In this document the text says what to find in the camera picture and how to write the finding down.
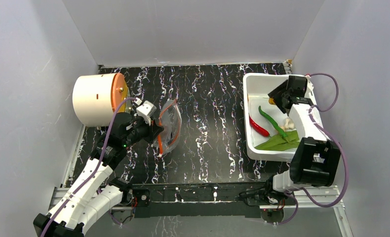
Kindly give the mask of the clear zip top bag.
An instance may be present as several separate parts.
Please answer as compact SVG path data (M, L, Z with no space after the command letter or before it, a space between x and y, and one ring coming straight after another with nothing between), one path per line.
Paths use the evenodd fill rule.
M159 115L159 125L164 130L157 136L153 146L158 148L158 158L174 150L181 135L182 117L178 107L177 99L168 100Z

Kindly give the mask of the green chili pepper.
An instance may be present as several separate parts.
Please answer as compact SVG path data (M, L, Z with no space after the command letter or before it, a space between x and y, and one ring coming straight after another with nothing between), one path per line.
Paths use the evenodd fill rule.
M262 110L261 106L258 107L258 111L260 115L263 116L273 126L278 134L282 136L282 138L285 139L288 137L288 134L281 127L279 127L278 123L270 115Z

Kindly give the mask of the orange fruit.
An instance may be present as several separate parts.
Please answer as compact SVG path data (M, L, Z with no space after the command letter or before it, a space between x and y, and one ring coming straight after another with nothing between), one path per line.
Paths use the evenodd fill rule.
M271 105L276 105L275 101L273 98L269 98L269 104Z

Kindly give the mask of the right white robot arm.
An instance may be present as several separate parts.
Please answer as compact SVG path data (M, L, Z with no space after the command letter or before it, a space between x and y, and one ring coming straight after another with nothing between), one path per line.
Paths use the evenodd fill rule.
M306 97L308 80L290 75L268 96L293 120L300 142L290 168L273 177L272 186L264 190L264 199L277 204L284 191L306 187L329 187L333 184L340 160L340 149L321 130L313 117L313 101Z

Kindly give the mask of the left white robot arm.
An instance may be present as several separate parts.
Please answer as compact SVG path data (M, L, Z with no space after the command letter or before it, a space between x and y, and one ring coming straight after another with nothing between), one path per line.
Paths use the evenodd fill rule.
M38 214L33 226L39 237L83 237L93 224L117 204L128 205L133 192L124 181L109 183L101 193L101 184L113 173L127 149L145 140L152 143L164 131L159 119L114 115L80 176L47 214Z

